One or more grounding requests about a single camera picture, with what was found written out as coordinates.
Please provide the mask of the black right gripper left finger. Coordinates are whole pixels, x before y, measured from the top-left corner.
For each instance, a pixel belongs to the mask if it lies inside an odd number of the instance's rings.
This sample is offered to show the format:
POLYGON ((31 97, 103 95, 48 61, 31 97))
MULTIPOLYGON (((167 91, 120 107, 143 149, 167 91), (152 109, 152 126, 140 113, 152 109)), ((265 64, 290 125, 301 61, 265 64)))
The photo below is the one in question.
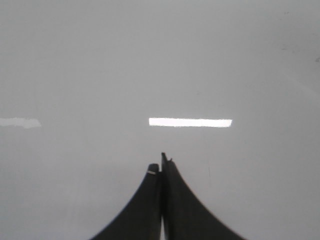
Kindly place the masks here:
POLYGON ((152 163, 122 211, 93 240, 159 240, 161 237, 162 175, 152 163))

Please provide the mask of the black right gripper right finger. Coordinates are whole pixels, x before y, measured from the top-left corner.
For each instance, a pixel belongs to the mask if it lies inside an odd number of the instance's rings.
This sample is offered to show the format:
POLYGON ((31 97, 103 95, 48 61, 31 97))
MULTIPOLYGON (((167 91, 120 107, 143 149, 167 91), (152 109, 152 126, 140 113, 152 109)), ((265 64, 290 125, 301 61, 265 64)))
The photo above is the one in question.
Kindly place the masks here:
POLYGON ((162 216, 167 240, 242 240, 195 196, 175 162, 161 154, 162 216))

